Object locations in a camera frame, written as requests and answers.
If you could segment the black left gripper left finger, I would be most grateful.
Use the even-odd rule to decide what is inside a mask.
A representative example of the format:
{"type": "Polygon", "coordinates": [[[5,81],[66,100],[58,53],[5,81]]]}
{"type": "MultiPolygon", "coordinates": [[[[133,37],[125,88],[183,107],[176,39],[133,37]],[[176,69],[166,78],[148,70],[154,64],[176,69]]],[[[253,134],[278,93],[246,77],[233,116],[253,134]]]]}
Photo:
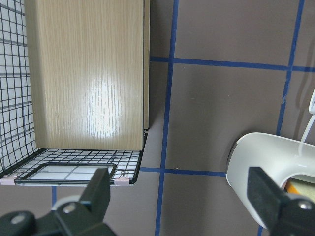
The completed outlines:
{"type": "Polygon", "coordinates": [[[27,210],[0,217],[2,236],[112,236],[103,222],[110,202],[107,168],[97,169],[78,200],[64,200],[46,215],[36,218],[27,210]]]}

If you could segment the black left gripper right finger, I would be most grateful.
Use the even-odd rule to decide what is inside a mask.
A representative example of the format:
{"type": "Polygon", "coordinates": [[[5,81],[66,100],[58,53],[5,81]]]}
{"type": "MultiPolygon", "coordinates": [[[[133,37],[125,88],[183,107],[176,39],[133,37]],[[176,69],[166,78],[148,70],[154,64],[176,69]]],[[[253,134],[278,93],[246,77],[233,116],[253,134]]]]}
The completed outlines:
{"type": "Polygon", "coordinates": [[[283,191],[260,167],[248,172],[248,200],[271,236],[313,236],[315,204],[283,191]]]}

